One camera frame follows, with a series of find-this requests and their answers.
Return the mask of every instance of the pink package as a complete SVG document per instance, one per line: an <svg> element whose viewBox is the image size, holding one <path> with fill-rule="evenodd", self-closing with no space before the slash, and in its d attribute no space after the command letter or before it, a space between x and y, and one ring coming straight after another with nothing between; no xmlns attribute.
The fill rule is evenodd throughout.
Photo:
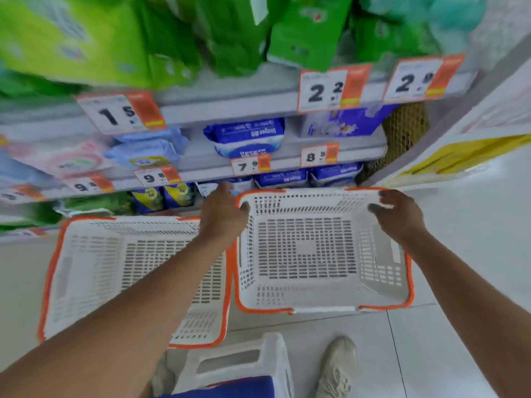
<svg viewBox="0 0 531 398"><path fill-rule="evenodd" d="M58 178L116 166L103 157L109 149L104 139L70 137L32 144L9 145L11 156Z"/></svg>

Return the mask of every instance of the white plastic basket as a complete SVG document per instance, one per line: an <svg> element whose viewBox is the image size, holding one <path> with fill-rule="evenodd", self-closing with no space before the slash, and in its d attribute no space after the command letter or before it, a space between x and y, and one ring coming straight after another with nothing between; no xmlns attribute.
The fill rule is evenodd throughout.
<svg viewBox="0 0 531 398"><path fill-rule="evenodd" d="M252 351L259 351L256 361L232 364L236 361L236 355ZM219 364L199 372L201 364L207 360L211 360L213 365ZM186 364L172 394L257 376L271 376L275 398L295 398L288 349L278 332L266 332L262 339L256 341L188 352Z"/></svg>
<svg viewBox="0 0 531 398"><path fill-rule="evenodd" d="M411 260L370 203L381 188L254 190L248 228L234 247L237 306L248 313L408 307Z"/></svg>
<svg viewBox="0 0 531 398"><path fill-rule="evenodd" d="M199 232L199 218L75 218L50 262L38 338L69 327L139 281ZM230 281L224 252L203 278L171 348L205 348L225 337Z"/></svg>

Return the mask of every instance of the hand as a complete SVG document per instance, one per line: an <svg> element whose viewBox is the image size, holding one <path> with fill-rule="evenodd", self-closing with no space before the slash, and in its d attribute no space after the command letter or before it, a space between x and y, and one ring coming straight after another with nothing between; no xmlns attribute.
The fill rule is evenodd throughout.
<svg viewBox="0 0 531 398"><path fill-rule="evenodd" d="M236 198L229 193L232 184L222 182L210 193L201 207L199 236L228 248L247 226L249 207L236 207Z"/></svg>
<svg viewBox="0 0 531 398"><path fill-rule="evenodd" d="M427 232L424 215L411 197L398 190L382 190L380 202L393 208L369 204L368 210L376 215L382 230L401 245L419 232Z"/></svg>

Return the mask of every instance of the forearm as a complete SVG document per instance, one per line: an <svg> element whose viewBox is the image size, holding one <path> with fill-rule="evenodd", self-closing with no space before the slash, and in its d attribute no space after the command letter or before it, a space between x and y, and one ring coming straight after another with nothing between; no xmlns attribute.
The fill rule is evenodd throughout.
<svg viewBox="0 0 531 398"><path fill-rule="evenodd" d="M531 315L427 231L402 240L451 325L501 398L531 389Z"/></svg>
<svg viewBox="0 0 531 398"><path fill-rule="evenodd" d="M0 376L4 396L139 396L223 243L198 236ZM27 374L32 375L29 383Z"/></svg>

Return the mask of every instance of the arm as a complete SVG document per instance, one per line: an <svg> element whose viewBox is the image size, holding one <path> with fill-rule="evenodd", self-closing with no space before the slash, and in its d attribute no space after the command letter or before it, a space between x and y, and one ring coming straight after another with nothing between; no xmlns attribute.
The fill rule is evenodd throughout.
<svg viewBox="0 0 531 398"><path fill-rule="evenodd" d="M204 201L199 235L183 250L7 368L3 396L137 398L203 276L247 224L227 187Z"/></svg>
<svg viewBox="0 0 531 398"><path fill-rule="evenodd" d="M424 227L415 201L397 190L371 204L382 230L422 270L450 324L501 398L531 390L531 315L480 277Z"/></svg>

